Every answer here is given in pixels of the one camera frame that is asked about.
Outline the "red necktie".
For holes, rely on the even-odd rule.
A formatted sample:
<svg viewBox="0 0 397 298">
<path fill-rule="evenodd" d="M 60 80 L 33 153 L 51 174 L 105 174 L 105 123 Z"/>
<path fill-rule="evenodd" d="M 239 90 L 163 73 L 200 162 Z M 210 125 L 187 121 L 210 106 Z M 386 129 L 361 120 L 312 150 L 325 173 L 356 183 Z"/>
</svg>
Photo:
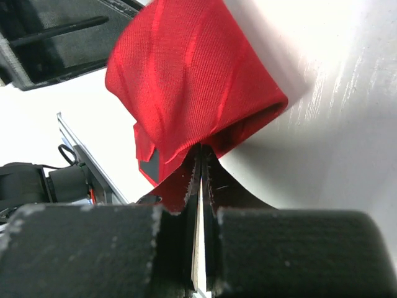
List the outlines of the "red necktie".
<svg viewBox="0 0 397 298">
<path fill-rule="evenodd" d="M 223 156 L 288 104 L 223 1 L 151 1 L 118 38 L 105 85 L 136 121 L 155 186 L 195 144 Z"/>
</svg>

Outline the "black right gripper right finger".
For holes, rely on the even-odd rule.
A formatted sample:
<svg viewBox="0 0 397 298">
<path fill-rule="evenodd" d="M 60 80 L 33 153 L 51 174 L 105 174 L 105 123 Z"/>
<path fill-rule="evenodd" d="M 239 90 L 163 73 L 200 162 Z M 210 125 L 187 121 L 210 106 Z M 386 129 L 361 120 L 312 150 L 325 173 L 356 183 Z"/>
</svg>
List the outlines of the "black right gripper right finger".
<svg viewBox="0 0 397 298">
<path fill-rule="evenodd" d="M 213 297 L 395 297 L 376 223 L 353 210 L 276 209 L 201 149 L 205 270 Z"/>
</svg>

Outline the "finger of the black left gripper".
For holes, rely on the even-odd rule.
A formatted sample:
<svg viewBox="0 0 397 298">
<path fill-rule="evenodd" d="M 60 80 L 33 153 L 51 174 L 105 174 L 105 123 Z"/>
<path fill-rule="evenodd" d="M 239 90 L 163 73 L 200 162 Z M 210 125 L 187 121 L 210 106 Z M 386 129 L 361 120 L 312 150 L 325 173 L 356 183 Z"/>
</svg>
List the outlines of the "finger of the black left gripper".
<svg viewBox="0 0 397 298">
<path fill-rule="evenodd" d="M 2 0 L 1 86 L 28 91 L 105 68 L 139 1 Z"/>
</svg>

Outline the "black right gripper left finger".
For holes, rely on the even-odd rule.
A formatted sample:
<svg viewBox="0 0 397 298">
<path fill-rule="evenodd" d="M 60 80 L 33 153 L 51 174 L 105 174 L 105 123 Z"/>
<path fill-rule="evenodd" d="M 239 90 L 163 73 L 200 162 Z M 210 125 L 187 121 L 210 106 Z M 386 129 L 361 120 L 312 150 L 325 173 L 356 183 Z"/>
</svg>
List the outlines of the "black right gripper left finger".
<svg viewBox="0 0 397 298">
<path fill-rule="evenodd" d="M 201 147 L 136 204 L 29 204 L 1 237 L 2 297 L 192 297 Z"/>
</svg>

